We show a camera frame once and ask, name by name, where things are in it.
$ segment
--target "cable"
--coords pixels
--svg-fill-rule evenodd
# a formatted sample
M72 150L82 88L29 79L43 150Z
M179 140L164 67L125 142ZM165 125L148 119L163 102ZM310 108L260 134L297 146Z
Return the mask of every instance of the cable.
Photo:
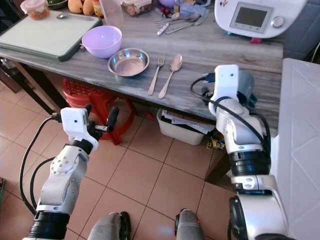
M228 237L228 240L232 240L232 238L231 238L231 219L230 218L229 218L229 223L228 223L227 237Z
M201 94L199 94L199 93L197 93L197 92L194 91L194 85L195 85L196 83L200 82L201 80L202 80L202 79L199 78L199 79L195 80L195 81L191 84L190 90L191 90L192 94L194 94L195 96L197 96L197 97L199 97L199 98L201 98L201 99L203 99L203 100L205 100L205 101L207 101L207 102L209 102L209 103L212 103L212 104L216 105L217 107L225 110L227 113L229 113L230 115L232 115L233 117L235 117L236 119L238 119L240 122L242 122L244 125L246 125L246 126L255 134L255 136L259 139L259 141L260 141L260 143L261 143L264 151L266 152L266 154L267 154L268 156L270 156L270 150L269 150L269 148L268 148L265 140L264 140L263 137L258 133L258 131L257 131L253 126L251 126L246 120L244 120L242 117L240 117L238 114L234 113L233 111L231 111L231 110L228 109L227 107L219 104L219 103L216 102L216 101L212 101L211 99L208 99L208 98L206 98L206 97L202 96Z
M265 117L262 114L260 114L258 112L250 112L250 115L257 116L263 122L263 125L265 128L265 133L266 133L266 144L267 144L268 148L271 149L271 133L270 133L270 128L269 128L269 124L268 124L267 120L265 119Z
M20 190L20 195L21 195L21 198L22 198L22 201L24 202L24 204L27 206L27 208L31 211L31 213L33 215L36 215L36 210L33 208L33 206L30 204L30 202L27 200L26 196L25 196L25 193L24 193L24 189L23 189L23 178L24 178L24 170L25 170L25 164L26 164L26 160L27 160L27 157L28 157L28 154L30 152L30 149L32 148L32 146L34 145L35 141L37 140L37 137L39 136L42 128L44 127L44 125L49 122L50 120L52 120L53 118L50 117L50 118L47 118L46 120L44 120L38 131L36 132L36 134L34 135L30 145L28 146L28 148L26 149L25 153L24 153L24 156L23 156L23 160L22 160L22 163L21 163L21 167L20 167L20 176L19 176L19 190Z
M313 53L312 58L311 58L311 63L313 63L314 60L315 60L315 56L316 56L316 54L317 54L317 51L318 51L319 46L320 46L320 41L319 41L318 45L316 46L316 48L315 48L315 50L314 50L314 53Z
M51 162L53 159L55 159L55 158L51 157L47 160L44 160L33 171L33 174L32 174L31 180L30 180L30 198L31 198L31 203L32 203L34 209L37 208L37 203L36 203L35 195L34 195L34 182L35 182L35 177L36 177L37 171L41 168L41 166L43 166L44 164L46 164L48 162Z

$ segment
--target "gray wooden tabletop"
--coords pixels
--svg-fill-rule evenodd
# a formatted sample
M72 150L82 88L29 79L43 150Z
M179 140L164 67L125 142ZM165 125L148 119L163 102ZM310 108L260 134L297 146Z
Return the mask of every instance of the gray wooden tabletop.
M227 35L214 21L213 9L201 25L161 36L157 36L155 24L156 20L161 19L158 13L150 11L138 17L126 13L123 15L125 23L121 48L142 49L150 57L149 67L136 77L115 76L108 70L107 59L94 57L81 50L65 62L4 48L0 49L0 56L207 119L214 118L202 100L191 94L190 84L204 73L213 72L218 65L237 64L240 69L253 75L253 93L258 98L256 110L266 117L272 135L275 135L283 58L281 37L264 39L261 44L250 44L247 37ZM159 71L154 93L149 96L147 91L160 53L165 53L165 63ZM170 61L176 53L182 54L182 68L173 74L165 97L159 99L158 94L170 74ZM213 83L207 83L207 86L213 88Z

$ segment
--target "red plastic stool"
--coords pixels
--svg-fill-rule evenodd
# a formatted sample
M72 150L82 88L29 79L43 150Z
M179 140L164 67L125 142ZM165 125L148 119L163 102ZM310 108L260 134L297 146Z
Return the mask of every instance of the red plastic stool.
M96 114L101 124L106 123L109 115L108 106L113 106L118 98L125 100L130 108L128 119L121 127L114 128L110 133L104 133L101 138L101 140L112 140L114 145L122 142L120 136L131 126L137 112L135 106L127 98L66 78L62 81L62 88L70 107L83 108L86 104L91 104L91 111Z

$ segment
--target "stainless steel bowl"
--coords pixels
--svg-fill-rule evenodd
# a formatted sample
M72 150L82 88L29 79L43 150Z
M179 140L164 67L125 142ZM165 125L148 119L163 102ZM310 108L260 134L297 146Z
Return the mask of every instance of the stainless steel bowl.
M137 48L122 49L110 57L109 70L122 77L132 77L142 73L149 65L149 56Z

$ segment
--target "fork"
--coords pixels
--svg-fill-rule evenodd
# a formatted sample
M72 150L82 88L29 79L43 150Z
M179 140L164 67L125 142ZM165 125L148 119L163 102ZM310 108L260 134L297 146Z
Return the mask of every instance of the fork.
M157 81L157 76L158 76L158 71L165 63L165 56L166 55L164 53L161 53L159 58L158 58L158 62L156 63L156 67L157 68L156 68L155 74L153 76L151 85L149 87L149 90L148 90L148 93L147 93L148 95L152 95L154 93L155 86L156 86L156 81Z

